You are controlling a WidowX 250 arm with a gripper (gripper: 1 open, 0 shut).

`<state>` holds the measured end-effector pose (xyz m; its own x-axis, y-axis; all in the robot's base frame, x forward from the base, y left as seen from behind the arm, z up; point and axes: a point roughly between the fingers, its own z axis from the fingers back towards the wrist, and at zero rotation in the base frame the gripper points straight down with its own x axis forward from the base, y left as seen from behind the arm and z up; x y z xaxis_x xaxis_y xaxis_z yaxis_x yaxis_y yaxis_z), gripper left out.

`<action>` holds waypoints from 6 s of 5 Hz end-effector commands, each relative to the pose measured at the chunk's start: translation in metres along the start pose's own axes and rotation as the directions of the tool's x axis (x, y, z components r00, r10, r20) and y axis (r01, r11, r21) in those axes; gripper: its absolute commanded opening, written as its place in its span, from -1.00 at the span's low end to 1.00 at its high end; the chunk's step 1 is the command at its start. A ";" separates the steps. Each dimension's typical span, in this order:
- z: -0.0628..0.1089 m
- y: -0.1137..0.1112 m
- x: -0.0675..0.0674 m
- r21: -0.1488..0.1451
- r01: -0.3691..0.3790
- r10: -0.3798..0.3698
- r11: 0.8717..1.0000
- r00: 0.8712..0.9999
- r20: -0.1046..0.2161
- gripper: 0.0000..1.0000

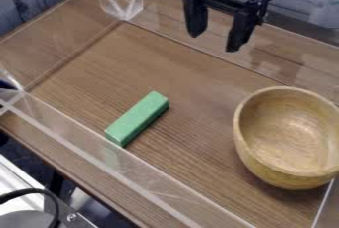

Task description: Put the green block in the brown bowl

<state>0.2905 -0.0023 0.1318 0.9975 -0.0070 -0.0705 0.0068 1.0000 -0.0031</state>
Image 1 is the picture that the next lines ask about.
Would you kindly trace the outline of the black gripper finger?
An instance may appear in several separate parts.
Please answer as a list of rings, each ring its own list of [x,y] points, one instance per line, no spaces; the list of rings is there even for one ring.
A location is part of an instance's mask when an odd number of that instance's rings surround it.
[[[233,24],[228,34],[226,52],[236,52],[249,40],[256,25],[256,13],[250,9],[241,9],[233,16]]]
[[[186,31],[197,38],[208,27],[208,8],[204,0],[182,0]]]

